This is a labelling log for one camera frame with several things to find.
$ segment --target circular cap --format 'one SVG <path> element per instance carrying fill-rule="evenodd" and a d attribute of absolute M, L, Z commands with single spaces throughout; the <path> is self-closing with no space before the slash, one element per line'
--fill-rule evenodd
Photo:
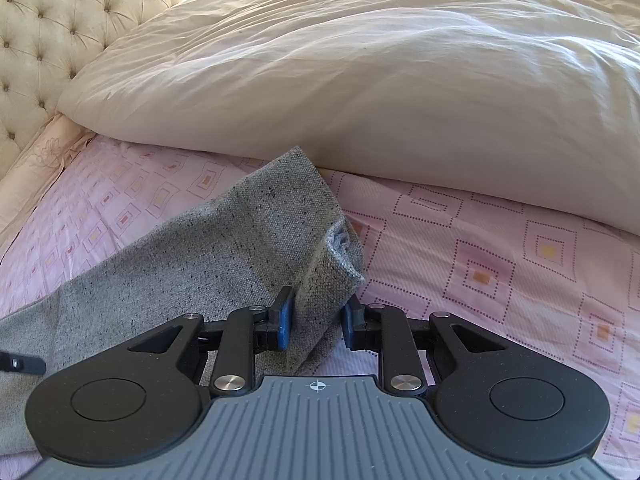
<path fill-rule="evenodd" d="M 391 379 L 391 386 L 402 392 L 412 392 L 422 386 L 422 381 L 415 375 L 396 375 Z"/>
<path fill-rule="evenodd" d="M 531 377 L 501 381 L 491 389 L 489 396 L 500 412 L 520 420 L 544 420 L 564 406 L 564 395 L 558 388 Z"/>
<path fill-rule="evenodd" d="M 245 382 L 239 375 L 222 375 L 216 379 L 213 385 L 224 392 L 235 392 L 244 387 Z"/>
<path fill-rule="evenodd" d="M 132 415 L 145 399 L 145 389 L 133 381 L 101 379 L 76 390 L 71 397 L 71 407 L 89 420 L 109 422 Z"/>

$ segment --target crosshair symbol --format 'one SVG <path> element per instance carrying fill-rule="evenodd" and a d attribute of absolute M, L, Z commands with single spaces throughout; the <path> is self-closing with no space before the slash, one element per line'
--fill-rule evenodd
<path fill-rule="evenodd" d="M 311 388 L 313 391 L 315 391 L 316 393 L 318 393 L 320 390 L 324 390 L 329 385 L 324 384 L 322 381 L 313 381 L 311 384 L 308 384 L 307 386 Z"/>

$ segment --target blanket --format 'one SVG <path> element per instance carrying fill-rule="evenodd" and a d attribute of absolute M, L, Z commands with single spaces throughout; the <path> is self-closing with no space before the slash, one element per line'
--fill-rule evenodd
<path fill-rule="evenodd" d="M 48 376 L 185 312 L 224 319 L 292 285 L 289 350 L 258 356 L 257 370 L 306 373 L 334 346 L 361 260 L 336 199 L 296 148 L 0 320 L 0 344 L 43 357 Z M 41 380 L 0 374 L 0 454 L 34 449 L 24 405 Z"/>

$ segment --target mattress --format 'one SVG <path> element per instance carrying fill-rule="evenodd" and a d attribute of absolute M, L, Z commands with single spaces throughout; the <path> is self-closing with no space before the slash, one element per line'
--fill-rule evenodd
<path fill-rule="evenodd" d="M 51 187 L 0 264 L 0 316 L 49 294 L 264 161 L 97 136 Z M 611 421 L 595 459 L 640 474 L 640 238 L 471 192 L 321 170 L 364 245 L 365 303 L 448 310 L 592 377 Z M 318 375 L 374 374 L 337 345 Z M 5 458 L 11 480 L 37 460 Z"/>

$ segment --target pillow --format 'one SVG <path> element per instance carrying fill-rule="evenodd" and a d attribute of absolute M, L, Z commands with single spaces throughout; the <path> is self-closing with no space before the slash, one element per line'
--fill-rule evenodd
<path fill-rule="evenodd" d="M 0 180 L 0 260 L 36 205 L 94 133 L 52 117 Z"/>
<path fill-rule="evenodd" d="M 190 0 L 59 108 L 121 140 L 466 189 L 640 234 L 640 0 Z"/>

